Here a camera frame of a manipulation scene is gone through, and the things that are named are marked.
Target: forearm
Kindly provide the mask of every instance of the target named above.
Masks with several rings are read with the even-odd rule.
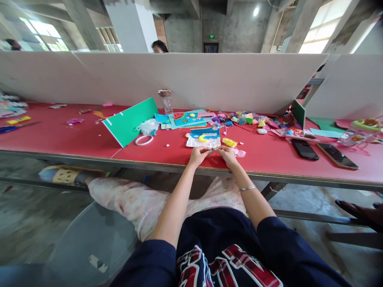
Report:
[[[239,163],[234,164],[230,169],[240,189],[254,185]],[[266,217],[276,216],[267,200],[257,188],[242,191],[241,197],[255,228],[257,228],[258,224]]]
[[[188,165],[158,218],[152,239],[165,240],[177,248],[178,237],[185,219],[195,167]]]

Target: black smartphone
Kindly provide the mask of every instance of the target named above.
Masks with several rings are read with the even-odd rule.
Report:
[[[291,140],[292,145],[294,146],[296,152],[300,157],[311,160],[318,160],[318,155],[314,152],[314,150],[310,147],[308,142],[304,140]]]
[[[327,143],[317,143],[318,148],[320,148],[328,158],[337,166],[347,169],[359,169],[359,167],[354,164],[348,157],[346,157],[342,152],[340,152],[333,145]]]

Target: white clay ball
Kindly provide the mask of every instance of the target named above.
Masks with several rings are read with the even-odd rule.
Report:
[[[257,132],[259,134],[267,134],[267,130],[265,130],[265,129],[257,129]]]

